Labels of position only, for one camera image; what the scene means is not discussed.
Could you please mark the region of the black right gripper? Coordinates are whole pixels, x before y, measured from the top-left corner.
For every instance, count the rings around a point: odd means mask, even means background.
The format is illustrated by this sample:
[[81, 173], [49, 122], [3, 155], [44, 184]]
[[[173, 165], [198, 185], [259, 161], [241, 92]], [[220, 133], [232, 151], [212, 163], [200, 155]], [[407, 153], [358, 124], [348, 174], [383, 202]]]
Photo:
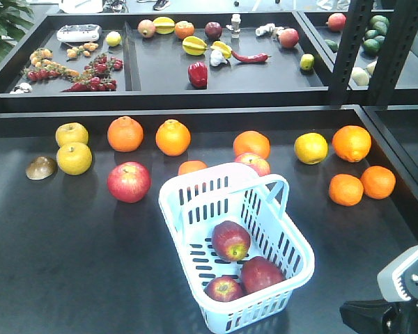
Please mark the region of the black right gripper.
[[346, 301], [339, 312], [342, 322], [356, 333], [418, 334], [418, 300]]

